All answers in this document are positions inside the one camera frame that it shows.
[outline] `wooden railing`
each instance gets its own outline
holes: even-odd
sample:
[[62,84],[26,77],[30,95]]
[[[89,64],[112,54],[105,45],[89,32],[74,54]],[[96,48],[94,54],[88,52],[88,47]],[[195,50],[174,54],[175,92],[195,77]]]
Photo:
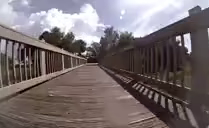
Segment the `wooden railing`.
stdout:
[[85,63],[85,58],[0,25],[0,100]]
[[[191,110],[192,126],[204,128],[209,124],[209,8],[196,7],[189,14],[136,40],[134,48],[106,55],[101,65],[129,81],[136,80],[142,85],[136,90],[147,89],[150,100],[157,95],[160,103],[156,104],[162,105],[162,98],[165,106],[172,101],[173,114],[179,116],[178,104],[184,115],[189,116],[187,110]],[[185,47],[185,35],[190,35],[191,53]]]

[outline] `wooden deck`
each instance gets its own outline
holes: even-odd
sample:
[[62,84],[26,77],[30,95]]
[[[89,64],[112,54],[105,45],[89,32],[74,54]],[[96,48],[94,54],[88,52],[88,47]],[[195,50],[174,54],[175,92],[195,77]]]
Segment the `wooden deck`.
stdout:
[[167,127],[97,65],[87,65],[0,103],[0,128]]

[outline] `sky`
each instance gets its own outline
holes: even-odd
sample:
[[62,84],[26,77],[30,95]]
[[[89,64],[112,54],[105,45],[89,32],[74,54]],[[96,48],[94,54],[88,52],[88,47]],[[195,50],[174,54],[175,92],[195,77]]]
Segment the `sky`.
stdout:
[[57,26],[90,44],[108,26],[145,36],[197,5],[207,8],[209,0],[0,0],[0,23],[33,37]]

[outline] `green tree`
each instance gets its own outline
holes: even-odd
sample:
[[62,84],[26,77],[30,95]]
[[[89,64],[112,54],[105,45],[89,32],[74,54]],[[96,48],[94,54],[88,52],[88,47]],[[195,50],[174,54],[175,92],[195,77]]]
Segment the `green tree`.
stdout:
[[101,50],[101,44],[93,42],[90,47],[87,48],[88,52],[91,52],[92,56],[98,56]]
[[110,49],[116,46],[119,39],[119,33],[113,27],[107,27],[104,30],[104,39],[106,40],[106,48]]
[[44,31],[40,36],[39,40],[44,40],[45,42],[63,48],[64,50],[72,52],[71,45],[74,42],[75,35],[73,32],[68,32],[67,34],[60,31],[60,28],[54,27],[48,31]]
[[74,53],[78,53],[79,55],[81,55],[81,53],[85,52],[86,50],[86,42],[83,40],[76,40],[74,41],[74,43],[72,44],[72,50]]
[[131,45],[133,39],[134,37],[131,32],[127,32],[127,31],[121,32],[117,47],[122,48],[128,45]]
[[73,52],[71,45],[73,44],[75,35],[73,32],[68,32],[61,41],[61,48],[69,52]]

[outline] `wooden bridge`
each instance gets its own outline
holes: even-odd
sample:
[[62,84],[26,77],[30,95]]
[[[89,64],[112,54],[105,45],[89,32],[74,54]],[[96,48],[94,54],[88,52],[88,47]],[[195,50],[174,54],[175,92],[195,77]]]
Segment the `wooden bridge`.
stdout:
[[0,25],[0,128],[208,127],[209,8],[189,13],[99,64]]

